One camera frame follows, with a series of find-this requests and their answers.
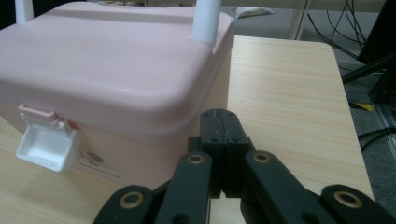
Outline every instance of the white latch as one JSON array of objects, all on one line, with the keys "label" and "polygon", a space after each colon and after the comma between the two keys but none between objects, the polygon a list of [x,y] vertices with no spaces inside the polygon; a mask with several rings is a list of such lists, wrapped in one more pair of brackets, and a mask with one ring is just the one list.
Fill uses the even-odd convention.
[{"label": "white latch", "polygon": [[81,132],[72,129],[66,119],[48,112],[21,105],[21,117],[27,128],[17,157],[56,172],[70,168],[81,143]]}]

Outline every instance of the black cable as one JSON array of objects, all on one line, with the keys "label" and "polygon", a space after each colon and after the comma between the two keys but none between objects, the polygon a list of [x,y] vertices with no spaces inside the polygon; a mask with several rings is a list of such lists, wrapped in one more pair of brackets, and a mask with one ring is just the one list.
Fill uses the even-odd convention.
[{"label": "black cable", "polygon": [[368,146],[370,146],[374,141],[376,141],[376,140],[378,140],[378,139],[380,139],[380,138],[382,138],[382,137],[386,137],[386,136],[392,135],[392,134],[393,134],[393,133],[382,133],[382,134],[380,134],[380,135],[378,135],[378,136],[376,136],[376,137],[370,139],[366,144],[364,144],[364,146],[361,147],[361,151],[364,151],[364,150],[365,150]]},{"label": "black cable", "polygon": [[364,151],[368,146],[370,146],[374,141],[376,141],[377,139],[380,139],[382,137],[386,137],[392,134],[396,134],[396,126],[390,126],[388,128],[384,128],[384,129],[380,129],[380,130],[375,130],[373,132],[369,132],[369,133],[365,133],[362,135],[358,136],[358,139],[361,140],[363,138],[369,137],[371,135],[374,134],[378,134],[376,136],[374,136],[373,138],[371,138],[369,141],[367,141],[362,147],[361,147],[361,151]]},{"label": "black cable", "polygon": [[328,19],[328,21],[329,21],[330,26],[334,29],[334,31],[335,31],[337,34],[339,34],[339,35],[342,36],[343,38],[348,39],[348,40],[350,40],[350,41],[352,41],[352,42],[356,42],[356,43],[359,43],[359,44],[361,43],[359,40],[356,40],[356,39],[353,39],[353,38],[351,38],[351,37],[348,37],[348,36],[346,36],[346,35],[341,34],[341,32],[339,32],[339,31],[337,30],[337,27],[334,27],[334,25],[332,24],[332,21],[331,21],[331,19],[330,19],[329,10],[327,10],[326,12],[327,12],[327,19]]},{"label": "black cable", "polygon": [[365,43],[367,39],[364,37],[363,32],[361,31],[361,26],[359,25],[358,20],[356,19],[354,1],[352,1],[352,7],[351,7],[349,2],[346,0],[346,6],[349,9],[349,12],[351,13],[353,18],[353,24],[352,24],[352,21],[350,20],[349,16],[346,14],[349,24],[355,30],[355,35],[357,36],[357,38],[359,39],[360,36],[363,39],[363,42]]},{"label": "black cable", "polygon": [[325,41],[327,44],[334,46],[335,48],[338,48],[339,50],[343,51],[345,54],[347,54],[348,56],[352,57],[353,59],[357,60],[358,56],[351,53],[350,51],[348,51],[347,49],[344,49],[343,47],[335,44],[334,42],[330,41],[329,38],[327,38],[325,35],[323,35],[320,30],[317,28],[317,26],[314,24],[311,15],[309,15],[308,13],[308,19],[311,21],[311,24],[314,26],[315,31],[318,33],[318,35],[323,39],[323,41]]},{"label": "black cable", "polygon": [[376,133],[396,133],[396,126],[389,126],[387,128],[375,130],[369,133],[364,133],[362,135],[359,135],[358,138],[361,140],[362,138],[368,137],[370,135],[376,134]]}]

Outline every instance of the white pole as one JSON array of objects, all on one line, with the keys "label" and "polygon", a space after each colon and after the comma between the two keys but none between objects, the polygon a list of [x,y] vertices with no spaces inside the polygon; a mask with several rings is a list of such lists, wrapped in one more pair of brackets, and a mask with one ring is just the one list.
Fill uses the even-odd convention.
[{"label": "white pole", "polygon": [[32,0],[15,0],[15,16],[17,24],[31,20],[34,17]]},{"label": "white pole", "polygon": [[221,0],[198,0],[192,24],[192,41],[216,43],[219,27]]}]

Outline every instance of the gray floor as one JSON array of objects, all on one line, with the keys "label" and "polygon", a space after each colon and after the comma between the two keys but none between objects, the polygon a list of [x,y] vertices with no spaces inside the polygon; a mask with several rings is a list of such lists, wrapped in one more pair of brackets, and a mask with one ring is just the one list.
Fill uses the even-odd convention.
[{"label": "gray floor", "polygon": [[[271,9],[274,11],[272,15],[234,20],[236,34],[287,39],[292,11],[279,8]],[[235,15],[234,7],[223,7],[222,11],[232,17]],[[318,29],[330,38],[333,28],[329,24],[326,11],[311,10],[309,13]],[[340,15],[341,12],[330,12],[330,18],[333,24],[336,24]],[[356,13],[357,20],[366,37],[370,34],[377,15],[377,13]],[[340,21],[338,30],[344,35],[355,37],[355,33],[345,16]],[[301,40],[323,42],[310,21],[307,21],[304,26]],[[333,37],[333,42],[343,46],[354,54],[359,54],[361,51],[358,44],[340,35],[335,35]],[[353,70],[362,66],[361,63],[338,49],[334,49],[334,53],[338,64],[343,68]],[[347,70],[340,69],[342,75],[347,72]],[[373,75],[347,84],[346,91],[366,94],[374,86],[377,78],[378,75]],[[351,108],[350,111],[355,123],[357,135],[380,129],[373,112],[353,108]],[[394,186],[396,186],[396,160],[394,160],[389,150],[387,140],[384,138],[375,141],[364,151],[363,158],[370,177],[375,200],[396,217],[396,190],[394,190]]]}]

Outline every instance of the wire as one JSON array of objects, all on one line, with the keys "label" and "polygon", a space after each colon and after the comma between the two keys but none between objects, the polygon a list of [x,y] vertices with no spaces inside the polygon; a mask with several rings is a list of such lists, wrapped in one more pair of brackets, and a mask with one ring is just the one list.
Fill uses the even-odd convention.
[{"label": "wire", "polygon": [[343,47],[335,44],[334,42],[332,42],[329,38],[327,38],[325,35],[323,35],[320,30],[317,28],[317,26],[314,24],[311,15],[309,15],[308,13],[308,19],[311,21],[312,25],[314,26],[315,31],[318,33],[318,35],[323,39],[323,41],[325,41],[327,44],[334,46],[335,48],[338,48],[339,50],[343,51],[345,54],[349,55],[350,57],[354,58],[354,59],[358,59],[358,56],[351,53],[350,51],[348,51],[347,49],[344,49]]},{"label": "wire", "polygon": [[337,30],[337,27],[334,26],[334,25],[332,24],[332,21],[331,21],[331,19],[330,19],[329,10],[327,10],[326,12],[327,12],[327,19],[328,19],[328,21],[329,21],[330,26],[334,29],[334,32],[336,32],[337,34],[339,34],[339,35],[342,36],[343,38],[348,39],[348,40],[350,40],[350,41],[352,41],[352,42],[359,43],[359,44],[361,43],[359,40],[356,40],[356,39],[353,39],[353,38],[351,38],[351,37],[348,37],[348,36],[346,36],[346,35],[341,34],[341,32],[339,32],[339,31]]},{"label": "wire", "polygon": [[361,151],[364,151],[368,146],[370,146],[377,139],[380,139],[382,137],[386,137],[386,136],[389,136],[389,135],[396,134],[396,126],[390,126],[388,128],[376,130],[376,131],[373,131],[373,132],[370,132],[370,133],[365,133],[365,134],[362,134],[362,135],[358,136],[358,138],[359,138],[359,140],[361,140],[363,138],[369,137],[369,136],[374,135],[374,134],[378,134],[378,135],[374,136],[369,141],[367,141],[361,147]]},{"label": "wire", "polygon": [[[320,30],[317,28],[317,26],[314,24],[311,16],[308,14],[308,19],[310,20],[311,24],[314,26],[315,31],[318,33],[318,35],[320,36],[320,38],[322,38],[322,40],[324,42],[326,42],[327,44],[341,50],[342,52],[344,52],[346,55],[350,56],[351,58],[358,60],[358,55],[350,52],[349,50],[341,47],[340,45],[336,44],[333,42],[333,38],[335,34],[339,34],[341,37],[349,40],[349,41],[353,41],[357,44],[359,44],[359,47],[361,48],[361,50],[363,49],[363,46],[366,45],[366,41],[367,39],[364,37],[362,31],[361,31],[361,27],[358,23],[358,20],[355,16],[355,2],[354,0],[345,0],[345,4],[344,7],[342,9],[341,15],[337,20],[337,23],[334,25],[332,23],[332,20],[330,19],[330,13],[327,10],[327,18],[329,21],[330,26],[332,27],[332,35],[330,38],[326,37],[323,33],[320,32]],[[356,39],[348,37],[346,35],[341,34],[341,32],[338,31],[338,26],[340,24],[341,19],[343,18],[343,16],[346,16],[347,20],[349,21],[350,26],[352,27],[352,29],[355,32],[355,36]]]},{"label": "wire", "polygon": [[396,133],[396,126],[389,126],[387,128],[383,128],[383,129],[375,130],[375,131],[372,131],[369,133],[365,133],[365,134],[359,135],[358,138],[359,138],[359,140],[361,140],[365,137],[368,137],[368,136],[376,134],[376,133]]}]

